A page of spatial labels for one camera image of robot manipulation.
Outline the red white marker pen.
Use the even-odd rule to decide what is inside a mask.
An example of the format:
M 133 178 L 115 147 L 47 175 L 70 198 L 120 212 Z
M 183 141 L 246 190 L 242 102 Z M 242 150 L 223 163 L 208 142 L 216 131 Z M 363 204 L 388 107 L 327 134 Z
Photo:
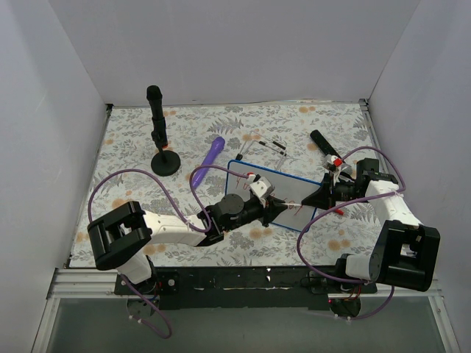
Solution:
M 293 201 L 291 201 L 291 202 L 283 201 L 283 203 L 288 205 L 289 207 L 301 207 L 302 206 L 302 204 L 296 203 L 296 202 L 293 202 Z

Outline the blue framed whiteboard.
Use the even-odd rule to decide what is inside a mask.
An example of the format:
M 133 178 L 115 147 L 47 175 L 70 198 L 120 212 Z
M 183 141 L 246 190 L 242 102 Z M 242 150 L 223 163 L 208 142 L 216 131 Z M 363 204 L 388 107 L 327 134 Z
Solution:
M 243 161 L 230 160 L 227 168 L 237 174 L 254 173 L 266 177 L 275 187 L 272 196 L 288 202 L 293 201 L 301 204 L 306 196 L 316 191 L 320 186 L 319 182 Z M 315 207 L 288 207 L 272 223 L 301 232 L 304 226 L 314 218 L 315 213 Z

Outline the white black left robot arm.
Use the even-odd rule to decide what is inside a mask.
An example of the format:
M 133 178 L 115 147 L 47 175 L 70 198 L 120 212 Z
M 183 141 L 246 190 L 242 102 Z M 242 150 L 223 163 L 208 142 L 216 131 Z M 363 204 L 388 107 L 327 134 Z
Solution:
M 244 201 L 231 193 L 220 202 L 207 206 L 204 212 L 182 221 L 175 215 L 159 215 L 141 208 L 138 202 L 127 202 L 88 225 L 96 268 L 116 269 L 137 292 L 151 293 L 157 284 L 154 265 L 143 247 L 152 244 L 211 246 L 223 240 L 226 232 L 253 221 L 268 226 L 288 205 L 269 196 L 262 203 L 257 196 Z

